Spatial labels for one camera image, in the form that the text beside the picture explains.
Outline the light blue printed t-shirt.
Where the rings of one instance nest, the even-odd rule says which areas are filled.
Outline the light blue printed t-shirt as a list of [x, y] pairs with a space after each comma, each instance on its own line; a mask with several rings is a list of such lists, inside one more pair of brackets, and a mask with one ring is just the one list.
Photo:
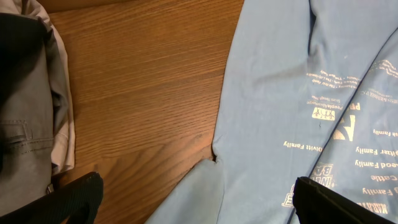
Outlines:
[[212, 150], [149, 223], [298, 223], [307, 176], [397, 221], [397, 2], [243, 4]]

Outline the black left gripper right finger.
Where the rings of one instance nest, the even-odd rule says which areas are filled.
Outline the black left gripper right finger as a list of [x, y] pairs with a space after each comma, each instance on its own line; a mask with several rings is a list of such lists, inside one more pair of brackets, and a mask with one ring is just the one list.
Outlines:
[[293, 205], [300, 224], [392, 224], [308, 177], [297, 178]]

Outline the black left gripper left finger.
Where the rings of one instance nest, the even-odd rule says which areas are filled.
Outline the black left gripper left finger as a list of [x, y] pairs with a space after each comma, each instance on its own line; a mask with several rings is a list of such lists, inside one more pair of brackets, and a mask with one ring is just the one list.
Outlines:
[[1, 217], [1, 224], [93, 224], [104, 194], [100, 174], [89, 172]]

